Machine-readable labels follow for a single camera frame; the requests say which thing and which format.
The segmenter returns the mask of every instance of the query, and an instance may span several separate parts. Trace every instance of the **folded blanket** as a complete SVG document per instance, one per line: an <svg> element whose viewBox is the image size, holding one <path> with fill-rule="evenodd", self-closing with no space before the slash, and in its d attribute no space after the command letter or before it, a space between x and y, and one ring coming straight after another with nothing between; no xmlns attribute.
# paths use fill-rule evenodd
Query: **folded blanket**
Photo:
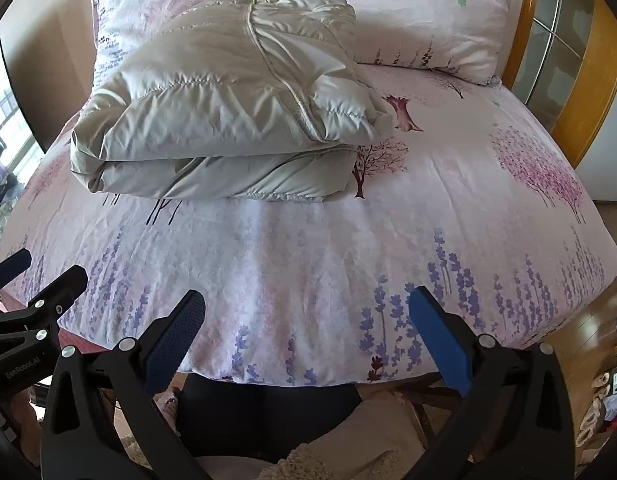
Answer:
<svg viewBox="0 0 617 480"><path fill-rule="evenodd" d="M71 164L92 192L322 200L392 117L352 61L344 0L213 0L95 90Z"/></svg>

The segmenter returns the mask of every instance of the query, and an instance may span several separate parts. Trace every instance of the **mattress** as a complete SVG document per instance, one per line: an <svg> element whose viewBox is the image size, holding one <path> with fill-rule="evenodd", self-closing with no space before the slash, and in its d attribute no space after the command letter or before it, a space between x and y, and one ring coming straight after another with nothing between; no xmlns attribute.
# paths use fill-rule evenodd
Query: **mattress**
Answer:
<svg viewBox="0 0 617 480"><path fill-rule="evenodd" d="M610 284L617 247L511 92L364 70L395 110L395 135L361 147L347 189L323 203L91 194L69 170L73 118L0 242L0 259L32 254L7 294L26 303L82 265L88 288L60 325L112 348L193 288L207 316L181 371L322 386L435 370L408 316L418 285L474 332L523 348Z"/></svg>

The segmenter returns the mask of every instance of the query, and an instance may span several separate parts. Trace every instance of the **bed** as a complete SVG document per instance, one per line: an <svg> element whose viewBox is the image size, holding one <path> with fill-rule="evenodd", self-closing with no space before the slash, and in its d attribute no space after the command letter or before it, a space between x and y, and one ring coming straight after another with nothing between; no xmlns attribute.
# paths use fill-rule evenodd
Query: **bed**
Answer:
<svg viewBox="0 0 617 480"><path fill-rule="evenodd" d="M279 386L399 380L435 370L407 313L426 285L477 333L523 348L617 274L617 247L550 135L497 80L367 64L395 134L362 146L322 203L91 194L64 127L17 203L0 259L31 268L3 291L21 308L73 264L87 291L63 340L112 348L190 288L207 302L183 372Z"/></svg>

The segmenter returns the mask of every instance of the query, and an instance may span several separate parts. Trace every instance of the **black pants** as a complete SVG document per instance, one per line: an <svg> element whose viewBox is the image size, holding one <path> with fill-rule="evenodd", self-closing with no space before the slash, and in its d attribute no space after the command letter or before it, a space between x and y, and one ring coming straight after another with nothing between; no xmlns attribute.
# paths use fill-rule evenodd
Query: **black pants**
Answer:
<svg viewBox="0 0 617 480"><path fill-rule="evenodd" d="M247 456L276 463L333 430L360 402L352 384L279 388L189 374L176 425L193 456Z"/></svg>

